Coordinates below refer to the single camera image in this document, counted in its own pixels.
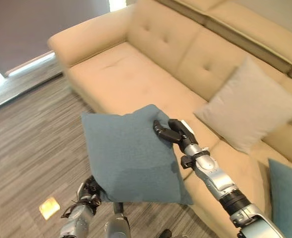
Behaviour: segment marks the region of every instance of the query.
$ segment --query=cushion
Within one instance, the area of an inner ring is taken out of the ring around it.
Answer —
[[[124,116],[83,114],[91,172],[104,189],[102,200],[192,204],[172,144],[153,131],[168,116],[148,105]]]
[[[273,205],[273,222],[292,238],[292,168],[269,160],[271,193]]]
[[[194,112],[236,150],[292,119],[292,95],[247,58],[210,103]]]
[[[149,104],[162,109],[175,95],[189,91],[128,42],[73,66],[67,77],[82,89],[81,96],[109,114],[124,115]]]
[[[261,179],[263,181],[262,186],[266,191],[266,194],[269,194],[270,192],[270,173],[268,158],[275,158],[275,160],[279,163],[292,168],[292,162],[290,162],[286,157],[284,157],[277,150],[273,149],[263,141],[258,141],[255,145],[252,146],[249,156],[250,158],[258,162]],[[266,202],[266,211],[271,211],[270,198],[265,196],[264,201]]]
[[[175,77],[210,101],[247,56],[273,80],[279,83],[284,80],[283,73],[208,29],[202,29],[196,36],[180,62]]]

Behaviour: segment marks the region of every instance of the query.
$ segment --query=wall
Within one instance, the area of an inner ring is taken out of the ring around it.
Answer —
[[[0,0],[0,71],[48,52],[51,35],[109,10],[108,0]]]

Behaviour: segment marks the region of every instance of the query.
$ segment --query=floor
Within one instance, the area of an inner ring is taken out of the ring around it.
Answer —
[[[0,238],[58,237],[63,210],[90,175],[80,115],[91,111],[63,77],[0,108]],[[45,221],[39,205],[54,196],[61,210]],[[187,206],[128,203],[132,237],[157,238],[165,228],[190,238],[217,238]],[[103,237],[112,204],[103,203],[89,238]]]
[[[0,78],[0,106],[60,73],[61,68],[53,57],[26,72],[5,79]]]

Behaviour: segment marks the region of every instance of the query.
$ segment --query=sofa backrest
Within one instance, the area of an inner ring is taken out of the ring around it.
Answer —
[[[247,56],[292,93],[292,79],[155,0],[138,1],[128,41],[206,101]],[[292,121],[263,140],[292,162]]]
[[[202,26],[154,0],[139,0],[128,41],[173,74]]]

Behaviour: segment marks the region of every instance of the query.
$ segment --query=blue pillow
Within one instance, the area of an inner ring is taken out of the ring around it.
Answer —
[[[269,159],[273,222],[292,238],[292,168]]]
[[[103,201],[192,204],[171,143],[153,131],[168,116],[148,105],[123,116],[87,114],[82,123],[91,172],[104,189]]]

